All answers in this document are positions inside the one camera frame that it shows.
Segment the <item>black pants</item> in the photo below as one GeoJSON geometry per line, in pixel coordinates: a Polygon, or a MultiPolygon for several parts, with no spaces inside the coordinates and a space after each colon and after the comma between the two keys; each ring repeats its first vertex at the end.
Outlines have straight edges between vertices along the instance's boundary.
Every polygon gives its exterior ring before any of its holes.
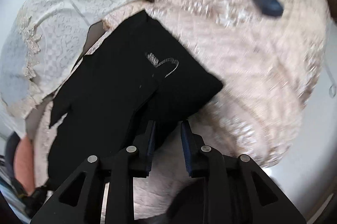
{"type": "Polygon", "coordinates": [[[156,123],[160,147],[177,124],[202,109],[223,83],[146,11],[124,20],[83,57],[53,100],[57,134],[48,155],[56,190],[89,156],[113,156],[156,123]]]}

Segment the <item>salmon pink pillow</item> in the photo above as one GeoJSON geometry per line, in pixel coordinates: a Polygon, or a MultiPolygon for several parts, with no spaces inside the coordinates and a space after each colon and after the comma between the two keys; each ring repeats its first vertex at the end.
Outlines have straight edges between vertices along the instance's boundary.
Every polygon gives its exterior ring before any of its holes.
{"type": "Polygon", "coordinates": [[[34,150],[28,135],[22,138],[14,155],[13,169],[15,179],[22,185],[28,196],[35,190],[34,150]]]}

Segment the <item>pink quilted bedspread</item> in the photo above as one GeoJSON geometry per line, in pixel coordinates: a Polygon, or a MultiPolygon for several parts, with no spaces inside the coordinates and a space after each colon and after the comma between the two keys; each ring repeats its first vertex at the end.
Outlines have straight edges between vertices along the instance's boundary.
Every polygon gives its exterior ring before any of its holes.
{"type": "MultiPolygon", "coordinates": [[[[223,83],[188,118],[192,128],[226,155],[247,153],[262,167],[274,166],[301,127],[303,109],[319,78],[330,18],[327,0],[278,1],[284,8],[281,17],[262,14],[253,0],[125,4],[103,18],[103,35],[85,44],[69,77],[118,25],[146,11],[223,83]]],[[[57,134],[57,126],[50,125],[52,106],[53,100],[45,107],[34,141],[37,186],[49,179],[47,158],[57,134]]]]}

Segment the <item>dark blue small case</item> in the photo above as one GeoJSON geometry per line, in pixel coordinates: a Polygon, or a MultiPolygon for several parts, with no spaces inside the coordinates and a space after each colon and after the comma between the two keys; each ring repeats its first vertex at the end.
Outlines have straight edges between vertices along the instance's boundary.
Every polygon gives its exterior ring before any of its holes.
{"type": "Polygon", "coordinates": [[[284,12],[283,5],[278,0],[253,0],[262,14],[272,17],[281,17],[284,12]]]}

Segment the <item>white lace blanket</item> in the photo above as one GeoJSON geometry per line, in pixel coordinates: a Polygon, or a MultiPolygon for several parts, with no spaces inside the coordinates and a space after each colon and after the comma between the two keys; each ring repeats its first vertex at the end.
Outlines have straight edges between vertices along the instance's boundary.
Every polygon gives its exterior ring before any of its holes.
{"type": "Polygon", "coordinates": [[[19,136],[26,118],[71,73],[89,28],[133,0],[26,0],[1,48],[1,117],[19,136]]]}

